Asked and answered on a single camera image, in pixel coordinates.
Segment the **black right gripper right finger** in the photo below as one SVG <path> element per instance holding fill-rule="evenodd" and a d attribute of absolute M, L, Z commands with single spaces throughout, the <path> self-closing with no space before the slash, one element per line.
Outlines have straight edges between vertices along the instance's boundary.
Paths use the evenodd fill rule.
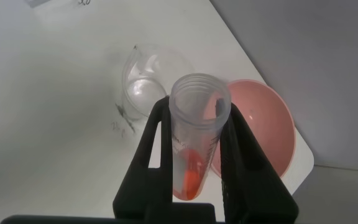
<path fill-rule="evenodd" d="M 235 104 L 220 139 L 226 223 L 295 223 L 298 205 Z"/>

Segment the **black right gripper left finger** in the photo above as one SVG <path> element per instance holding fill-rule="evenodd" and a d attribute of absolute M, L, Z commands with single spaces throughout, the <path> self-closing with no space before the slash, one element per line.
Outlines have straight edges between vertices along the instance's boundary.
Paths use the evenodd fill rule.
<path fill-rule="evenodd" d="M 172 140 L 169 97 L 154 105 L 139 145 L 113 200 L 116 218 L 148 218 L 159 208 L 172 203 Z M 160 167 L 149 162 L 157 126 L 161 125 Z"/>

